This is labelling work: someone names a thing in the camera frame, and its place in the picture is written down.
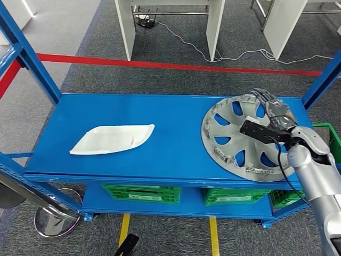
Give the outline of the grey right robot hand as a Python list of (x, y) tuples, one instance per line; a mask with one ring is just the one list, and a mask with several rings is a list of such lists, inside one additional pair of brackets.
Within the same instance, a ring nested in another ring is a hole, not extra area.
[(250, 92), (263, 106), (265, 113), (270, 121), (270, 127), (290, 131), (297, 126), (296, 119), (293, 112), (282, 100), (265, 89), (255, 88)]

